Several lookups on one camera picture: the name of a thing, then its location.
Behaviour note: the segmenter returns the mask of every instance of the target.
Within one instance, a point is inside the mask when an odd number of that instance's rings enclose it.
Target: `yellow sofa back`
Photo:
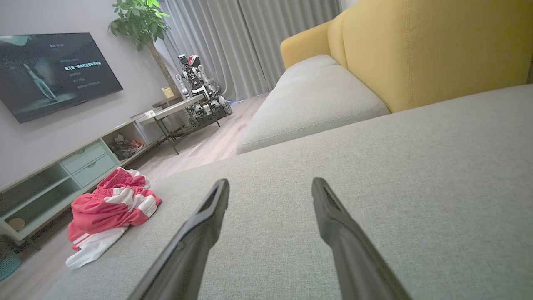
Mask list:
[[[286,67],[331,55],[398,112],[526,84],[533,1],[360,0],[281,51]]]

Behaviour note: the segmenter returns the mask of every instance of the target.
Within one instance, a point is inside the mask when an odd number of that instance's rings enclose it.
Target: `basket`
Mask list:
[[[9,275],[15,272],[22,261],[15,252],[8,254],[2,261],[0,261],[0,281],[6,279]]]

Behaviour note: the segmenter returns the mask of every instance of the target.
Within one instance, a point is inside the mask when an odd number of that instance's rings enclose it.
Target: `television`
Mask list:
[[[0,36],[0,100],[19,123],[120,90],[90,33]]]

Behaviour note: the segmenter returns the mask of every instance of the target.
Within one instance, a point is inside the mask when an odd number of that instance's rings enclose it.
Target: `sofa armrest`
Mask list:
[[[281,43],[281,56],[285,68],[297,62],[321,54],[331,55],[328,42],[328,28],[331,21],[293,35]]]

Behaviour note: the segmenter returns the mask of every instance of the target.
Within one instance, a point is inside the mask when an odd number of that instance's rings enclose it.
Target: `gray sofa cushion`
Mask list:
[[[305,75],[310,71],[321,69],[328,66],[335,66],[339,63],[329,55],[318,55],[315,57],[302,60],[292,66],[290,66],[283,75],[279,78],[276,86],[285,84],[292,79],[295,79],[301,75]]]
[[[388,114],[383,102],[341,66],[277,86],[243,130],[237,153]]]
[[[533,85],[379,117],[169,177],[143,225],[46,299],[124,299],[211,185],[231,191],[199,299],[339,299],[324,177],[414,299],[533,295]]]

